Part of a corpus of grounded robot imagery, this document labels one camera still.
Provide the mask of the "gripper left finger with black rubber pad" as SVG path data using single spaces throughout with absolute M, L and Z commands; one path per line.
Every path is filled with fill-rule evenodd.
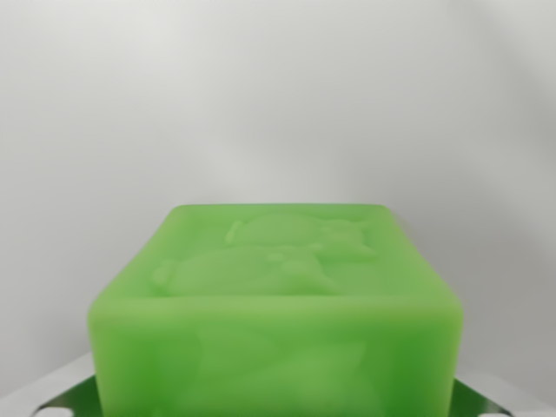
M 91 353 L 1 399 L 2 416 L 99 416 Z

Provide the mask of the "gripper right finger with black rubber pad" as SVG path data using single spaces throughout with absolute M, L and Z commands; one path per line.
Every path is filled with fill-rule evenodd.
M 460 372 L 453 386 L 453 416 L 554 416 L 549 405 L 491 374 Z

